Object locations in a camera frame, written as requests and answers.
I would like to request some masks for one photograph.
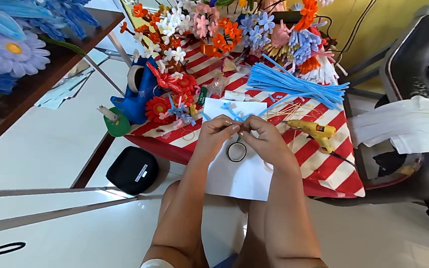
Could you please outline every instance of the white paper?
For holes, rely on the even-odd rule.
[[[204,113],[210,118],[225,114],[233,116],[229,111],[221,109],[225,102],[231,102],[230,108],[240,116],[250,113],[258,115],[263,112],[267,104],[265,102],[217,100],[206,98]],[[264,168],[263,160],[257,153],[242,140],[247,148],[246,157],[240,162],[231,162],[226,153],[227,147],[236,142],[238,135],[228,139],[220,152],[208,168],[208,180],[206,193],[219,196],[245,198],[252,200],[267,200],[272,173]]]

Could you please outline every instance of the yellow flower center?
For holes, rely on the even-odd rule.
[[[6,49],[9,50],[10,52],[14,53],[14,54],[21,54],[22,53],[21,47],[15,43],[7,43]]]

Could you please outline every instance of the label sticker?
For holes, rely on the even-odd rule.
[[[146,169],[147,169],[147,167],[148,167],[148,165],[147,164],[145,164],[144,166],[143,166],[143,168],[142,168],[142,170],[140,170],[140,172],[138,173],[138,176],[137,176],[137,178],[135,179],[135,182],[138,182],[139,180],[140,180],[140,178],[142,177],[142,174],[143,174],[143,176],[145,176],[146,175]]]

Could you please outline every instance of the bundle of blue pipe cleaners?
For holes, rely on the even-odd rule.
[[[247,85],[254,90],[264,90],[270,92],[283,92],[291,97],[307,97],[320,101],[329,109],[340,110],[337,104],[341,104],[344,98],[344,89],[349,87],[349,83],[342,85],[319,85],[301,78],[297,78],[277,64],[274,60],[263,54],[263,57],[275,64],[282,71],[275,70],[262,63],[256,63],[251,68],[251,74]]]

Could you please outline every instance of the red and white striped tablecloth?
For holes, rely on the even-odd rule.
[[[189,61],[187,67],[194,72],[198,84],[211,83],[217,71],[216,69],[220,65],[220,58],[204,56],[199,51],[199,42],[196,41],[188,42],[184,47],[187,48],[185,58]],[[274,97],[286,95],[284,93],[247,90],[247,79],[242,78],[243,75],[239,73],[227,72],[224,76],[230,78],[230,83],[226,87],[226,90],[244,92],[255,99],[266,102],[268,107],[274,104],[269,94],[272,94]],[[304,117],[292,116],[292,119],[301,119],[313,121],[320,125],[334,126],[337,132],[330,141],[335,148],[335,152],[354,162],[353,146],[343,107],[342,110],[329,110],[317,100],[309,98],[297,98],[291,103],[300,103],[302,106],[298,109],[299,114],[306,115]],[[279,111],[286,105],[278,105],[273,110]],[[196,125],[188,125],[180,129],[174,128],[175,123],[159,125],[147,122],[143,125],[133,126],[134,131],[132,131],[131,135],[125,137],[143,149],[185,165],[188,163],[196,146],[202,123],[199,113],[194,116],[194,119],[196,119]],[[365,196],[362,182],[352,165],[332,155],[321,153],[318,150],[319,145],[317,142],[313,139],[308,139],[307,134],[280,123],[282,120],[287,119],[290,119],[290,117],[286,118],[281,115],[271,118],[268,121],[276,125],[282,133],[286,144],[295,153],[301,167],[302,177],[304,178],[304,192],[306,195],[333,198]],[[187,141],[186,139],[190,139],[193,134],[191,131],[185,130],[192,130],[195,135],[194,139]]]

